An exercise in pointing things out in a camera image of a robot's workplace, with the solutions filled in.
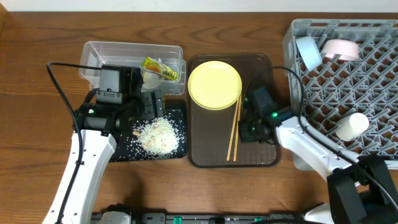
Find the clear plastic bin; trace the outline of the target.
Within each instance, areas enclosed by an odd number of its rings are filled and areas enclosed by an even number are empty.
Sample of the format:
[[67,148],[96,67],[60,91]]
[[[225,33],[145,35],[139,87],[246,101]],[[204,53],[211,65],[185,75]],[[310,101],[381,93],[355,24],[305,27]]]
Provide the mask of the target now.
[[165,79],[158,88],[142,88],[142,91],[161,90],[165,95],[182,95],[185,91],[186,62],[183,60],[182,48],[177,45],[89,41],[84,45],[80,64],[89,67],[110,64],[139,68],[146,57],[167,65],[178,73],[178,78],[175,81]]

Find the grey dishwasher rack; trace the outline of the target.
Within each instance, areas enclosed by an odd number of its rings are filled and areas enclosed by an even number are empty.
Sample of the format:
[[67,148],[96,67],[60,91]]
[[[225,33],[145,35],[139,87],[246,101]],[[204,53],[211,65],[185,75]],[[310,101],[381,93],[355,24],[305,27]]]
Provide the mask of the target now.
[[[318,49],[331,39],[355,42],[359,59],[326,58],[309,72],[296,39],[313,37]],[[290,103],[294,110],[303,101],[308,122],[332,141],[360,156],[375,154],[390,170],[397,169],[397,21],[366,19],[295,19],[283,41],[288,73]],[[344,142],[336,134],[341,118],[359,112],[367,116],[368,129],[358,138]]]

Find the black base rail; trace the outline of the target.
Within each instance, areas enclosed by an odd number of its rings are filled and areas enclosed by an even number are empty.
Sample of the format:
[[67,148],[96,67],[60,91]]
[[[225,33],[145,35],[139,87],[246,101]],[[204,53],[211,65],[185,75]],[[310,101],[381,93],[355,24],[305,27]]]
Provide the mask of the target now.
[[220,214],[205,214],[205,215],[187,215],[187,214],[166,214],[166,213],[143,213],[135,215],[132,218],[132,223],[143,224],[207,224],[207,223],[225,223],[225,224],[243,224],[254,223],[263,220],[299,220],[304,221],[301,215],[291,213],[276,213],[270,215],[220,215]]

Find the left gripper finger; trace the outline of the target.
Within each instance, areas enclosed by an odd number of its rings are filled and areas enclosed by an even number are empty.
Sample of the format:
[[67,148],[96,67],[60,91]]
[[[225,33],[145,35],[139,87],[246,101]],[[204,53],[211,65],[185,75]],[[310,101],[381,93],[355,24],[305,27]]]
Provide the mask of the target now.
[[154,104],[155,104],[155,113],[157,118],[161,118],[165,114],[165,103],[161,90],[154,90]]
[[154,119],[155,109],[153,103],[153,97],[151,92],[142,92],[141,100],[144,104],[144,112],[142,114],[142,119]]

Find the white cup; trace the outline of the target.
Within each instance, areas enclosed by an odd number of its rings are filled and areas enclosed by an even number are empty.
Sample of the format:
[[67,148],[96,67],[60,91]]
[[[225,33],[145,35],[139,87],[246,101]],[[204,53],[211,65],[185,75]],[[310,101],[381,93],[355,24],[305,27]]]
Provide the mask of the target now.
[[353,113],[341,118],[336,125],[336,136],[342,141],[352,141],[368,129],[369,120],[362,113]]

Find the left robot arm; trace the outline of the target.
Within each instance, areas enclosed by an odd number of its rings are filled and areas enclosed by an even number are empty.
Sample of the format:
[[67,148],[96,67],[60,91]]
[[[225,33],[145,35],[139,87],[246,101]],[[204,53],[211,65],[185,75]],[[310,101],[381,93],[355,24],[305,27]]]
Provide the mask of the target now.
[[159,90],[143,92],[143,69],[102,65],[99,88],[88,92],[74,110],[46,64],[49,77],[64,101],[73,123],[68,162],[44,223],[89,223],[105,168],[122,133],[138,121],[164,115]]

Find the pile of rice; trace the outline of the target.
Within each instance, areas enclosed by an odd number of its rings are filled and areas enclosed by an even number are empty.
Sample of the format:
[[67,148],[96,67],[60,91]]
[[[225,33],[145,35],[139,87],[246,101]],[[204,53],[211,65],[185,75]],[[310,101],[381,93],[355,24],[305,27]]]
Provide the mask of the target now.
[[136,121],[126,137],[130,160],[176,159],[186,155],[184,114],[170,110],[161,118]]

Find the light blue bowl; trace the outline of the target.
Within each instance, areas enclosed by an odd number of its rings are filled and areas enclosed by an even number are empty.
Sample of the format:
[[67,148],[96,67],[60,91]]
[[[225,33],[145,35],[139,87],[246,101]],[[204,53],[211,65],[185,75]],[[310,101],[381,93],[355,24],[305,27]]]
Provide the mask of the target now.
[[320,51],[311,36],[296,39],[296,45],[301,58],[309,72],[322,64]]

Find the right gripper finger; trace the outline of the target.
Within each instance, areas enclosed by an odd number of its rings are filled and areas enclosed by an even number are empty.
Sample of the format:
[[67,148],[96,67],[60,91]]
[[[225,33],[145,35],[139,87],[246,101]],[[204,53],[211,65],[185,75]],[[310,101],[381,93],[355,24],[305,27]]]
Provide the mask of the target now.
[[255,126],[255,132],[258,137],[259,143],[274,144],[274,136],[270,127],[266,124],[257,124]]
[[238,132],[241,142],[253,142],[252,124],[250,120],[241,120],[238,123]]

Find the pink bowl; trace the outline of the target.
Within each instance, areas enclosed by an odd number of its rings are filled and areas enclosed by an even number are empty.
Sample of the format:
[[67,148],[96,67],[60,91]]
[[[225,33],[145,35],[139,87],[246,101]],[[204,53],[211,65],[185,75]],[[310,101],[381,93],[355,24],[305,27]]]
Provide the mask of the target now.
[[341,39],[328,40],[321,51],[327,58],[340,55],[339,60],[352,61],[359,59],[359,47],[355,42]]

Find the black tray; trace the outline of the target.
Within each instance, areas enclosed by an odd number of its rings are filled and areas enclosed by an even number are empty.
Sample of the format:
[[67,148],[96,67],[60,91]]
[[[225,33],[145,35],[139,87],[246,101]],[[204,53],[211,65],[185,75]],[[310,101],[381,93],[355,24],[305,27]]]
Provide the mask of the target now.
[[186,105],[167,100],[161,118],[135,121],[122,133],[111,162],[176,159],[185,156],[187,145]]

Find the wooden chopstick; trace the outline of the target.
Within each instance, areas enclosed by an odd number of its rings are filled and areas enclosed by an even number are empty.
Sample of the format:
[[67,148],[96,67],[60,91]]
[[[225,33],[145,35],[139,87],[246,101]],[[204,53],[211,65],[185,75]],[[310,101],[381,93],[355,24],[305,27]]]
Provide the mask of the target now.
[[229,161],[230,155],[231,155],[231,148],[232,148],[233,138],[234,138],[234,129],[235,129],[235,125],[236,125],[236,117],[237,117],[237,113],[239,110],[240,100],[241,100],[241,95],[238,97],[236,106],[235,106],[235,111],[234,111],[234,116],[233,116],[233,124],[232,124],[231,134],[230,134],[230,138],[229,138],[228,152],[227,152],[227,156],[226,156],[227,161]]
[[235,111],[235,126],[234,126],[234,151],[233,151],[233,162],[237,160],[237,150],[238,150],[238,140],[239,140],[239,121],[241,116],[241,102],[242,102],[242,95],[239,96],[239,99],[236,103],[236,111]]

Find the green snack wrapper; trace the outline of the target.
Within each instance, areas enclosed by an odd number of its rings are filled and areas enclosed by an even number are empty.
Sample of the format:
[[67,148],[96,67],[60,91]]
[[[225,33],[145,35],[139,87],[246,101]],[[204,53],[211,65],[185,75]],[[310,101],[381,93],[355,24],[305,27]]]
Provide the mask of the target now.
[[141,63],[141,68],[168,80],[176,80],[178,78],[178,73],[176,71],[150,57],[144,59]]

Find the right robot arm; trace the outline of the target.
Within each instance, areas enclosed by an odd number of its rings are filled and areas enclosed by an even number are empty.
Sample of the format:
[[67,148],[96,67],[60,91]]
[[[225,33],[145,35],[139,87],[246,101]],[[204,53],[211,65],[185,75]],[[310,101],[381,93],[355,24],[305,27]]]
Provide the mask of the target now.
[[397,223],[397,190],[387,164],[378,156],[360,157],[313,128],[303,116],[278,110],[266,88],[242,100],[248,112],[239,122],[242,142],[266,142],[292,151],[327,183],[328,204],[281,223]]

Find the yellow plate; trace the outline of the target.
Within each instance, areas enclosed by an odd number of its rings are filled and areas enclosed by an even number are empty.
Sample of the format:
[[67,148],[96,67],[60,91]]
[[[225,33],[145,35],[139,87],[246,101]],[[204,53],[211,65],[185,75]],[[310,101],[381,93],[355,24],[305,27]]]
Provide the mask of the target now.
[[188,93],[199,106],[223,110],[241,96],[243,83],[238,71],[230,64],[209,61],[195,67],[188,78]]

